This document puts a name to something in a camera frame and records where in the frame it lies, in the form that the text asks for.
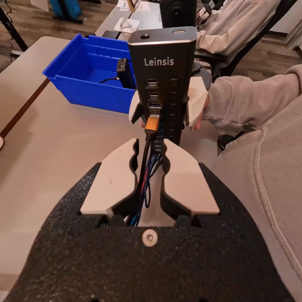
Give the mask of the black metal table leg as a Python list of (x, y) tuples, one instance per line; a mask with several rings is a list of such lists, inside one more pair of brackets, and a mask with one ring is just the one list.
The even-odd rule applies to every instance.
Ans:
[(17, 45), (20, 47), (21, 51), (25, 52), (28, 49), (28, 46), (26, 45), (26, 43), (24, 42), (18, 31), (13, 26), (9, 17), (1, 7), (0, 7), (0, 21), (4, 25), (10, 36), (13, 38), (13, 40), (15, 40)]

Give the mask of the white board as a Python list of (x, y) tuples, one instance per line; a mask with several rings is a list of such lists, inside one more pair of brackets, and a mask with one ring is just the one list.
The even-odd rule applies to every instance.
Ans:
[(36, 8), (49, 12), (48, 0), (30, 0), (30, 2)]

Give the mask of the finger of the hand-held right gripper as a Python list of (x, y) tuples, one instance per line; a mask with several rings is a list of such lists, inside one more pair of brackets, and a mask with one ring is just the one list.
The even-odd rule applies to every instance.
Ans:
[(129, 108), (129, 121), (131, 124), (136, 123), (143, 115), (143, 106), (140, 102), (140, 96), (138, 91), (134, 92)]
[(208, 96), (208, 90), (201, 76), (190, 78), (187, 96), (185, 122), (186, 126), (194, 126), (203, 113)]

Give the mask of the blue plastic bin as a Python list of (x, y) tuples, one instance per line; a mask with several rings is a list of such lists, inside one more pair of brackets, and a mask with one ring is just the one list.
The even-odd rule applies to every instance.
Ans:
[(113, 80), (122, 58), (126, 41), (77, 34), (42, 73), (72, 104), (128, 114), (135, 90)]

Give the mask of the black chair foot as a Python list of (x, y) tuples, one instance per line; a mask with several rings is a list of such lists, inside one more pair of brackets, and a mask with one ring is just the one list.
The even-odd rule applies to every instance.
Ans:
[(232, 141), (235, 141), (236, 139), (238, 139), (243, 134), (245, 134), (245, 131), (241, 131), (236, 136), (232, 136), (230, 134), (223, 134), (223, 135), (219, 136), (218, 139), (217, 139), (218, 148), (221, 151), (224, 151), (227, 144), (229, 144)]

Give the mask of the person's beige hoodie torso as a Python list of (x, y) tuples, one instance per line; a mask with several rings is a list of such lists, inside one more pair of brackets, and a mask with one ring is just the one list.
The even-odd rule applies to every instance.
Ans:
[(248, 133), (227, 145), (213, 172), (247, 208), (282, 281), (301, 301), (301, 98), (267, 110), (224, 109), (205, 119)]

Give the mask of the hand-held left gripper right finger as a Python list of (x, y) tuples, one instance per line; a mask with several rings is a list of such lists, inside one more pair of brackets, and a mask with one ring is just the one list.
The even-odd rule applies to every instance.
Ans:
[(197, 160), (168, 139), (162, 142), (160, 206), (172, 219), (219, 214), (220, 210)]

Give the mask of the black office chair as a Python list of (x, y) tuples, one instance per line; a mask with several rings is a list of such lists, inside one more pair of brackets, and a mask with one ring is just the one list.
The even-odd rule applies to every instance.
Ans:
[(242, 48), (236, 57), (226, 65), (226, 57), (218, 54), (211, 54), (205, 50), (196, 50), (195, 58), (198, 58), (202, 62), (207, 62), (211, 66), (212, 78), (215, 81), (216, 78), (222, 76), (231, 76), (233, 71), (243, 57), (255, 46), (255, 44), (271, 30), (274, 25), (282, 19), (282, 17), (295, 5), (297, 1), (280, 1), (275, 14), (270, 21), (263, 27), (263, 29), (254, 37), (244, 48)]

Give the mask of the person's right hand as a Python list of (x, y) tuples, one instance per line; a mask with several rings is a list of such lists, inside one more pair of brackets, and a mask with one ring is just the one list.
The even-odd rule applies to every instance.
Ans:
[(201, 122), (202, 122), (202, 118), (203, 118), (203, 115), (204, 115), (204, 111), (205, 109), (207, 108), (209, 104), (209, 95), (207, 95), (206, 97), (206, 100), (205, 100), (205, 103), (204, 103), (204, 107), (203, 107), (203, 110), (199, 116), (199, 119), (196, 121), (195, 125), (194, 125), (194, 130), (198, 130), (200, 129), (200, 125), (201, 125)]

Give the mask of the person's right forearm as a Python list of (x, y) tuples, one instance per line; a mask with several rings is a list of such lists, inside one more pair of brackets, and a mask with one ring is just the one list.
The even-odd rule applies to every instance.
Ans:
[(208, 91), (202, 120), (225, 130), (254, 131), (301, 96), (301, 72), (300, 64), (262, 81), (218, 78)]

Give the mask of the white paper sheet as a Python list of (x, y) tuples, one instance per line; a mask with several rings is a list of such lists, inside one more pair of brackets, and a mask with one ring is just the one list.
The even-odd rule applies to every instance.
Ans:
[[(136, 7), (136, 10), (142, 10), (142, 4), (143, 3), (140, 2), (140, 4)], [(124, 11), (129, 9), (129, 5), (126, 0), (119, 0), (116, 7)]]

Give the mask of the small black usb hub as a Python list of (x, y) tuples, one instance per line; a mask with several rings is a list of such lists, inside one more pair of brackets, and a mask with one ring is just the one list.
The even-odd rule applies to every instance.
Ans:
[(136, 89), (134, 77), (130, 69), (129, 60), (127, 58), (118, 60), (116, 72), (123, 88), (133, 90)]

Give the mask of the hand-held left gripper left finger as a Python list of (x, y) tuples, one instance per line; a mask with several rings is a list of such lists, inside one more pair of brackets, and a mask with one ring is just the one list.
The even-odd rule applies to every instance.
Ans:
[(137, 208), (139, 140), (132, 138), (102, 162), (80, 212), (107, 217), (133, 214)]

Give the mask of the white stand base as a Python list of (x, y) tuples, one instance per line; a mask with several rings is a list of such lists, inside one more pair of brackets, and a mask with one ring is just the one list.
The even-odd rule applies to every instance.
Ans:
[(118, 20), (118, 22), (114, 26), (114, 31), (128, 34), (132, 34), (133, 32), (137, 31), (140, 21), (131, 19), (131, 15), (131, 10), (128, 10), (125, 15)]

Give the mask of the blue table frame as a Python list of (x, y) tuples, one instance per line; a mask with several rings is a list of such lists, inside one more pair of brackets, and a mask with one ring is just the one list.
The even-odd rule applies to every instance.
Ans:
[(54, 13), (53, 19), (83, 24), (83, 20), (78, 19), (82, 11), (77, 0), (50, 0)]

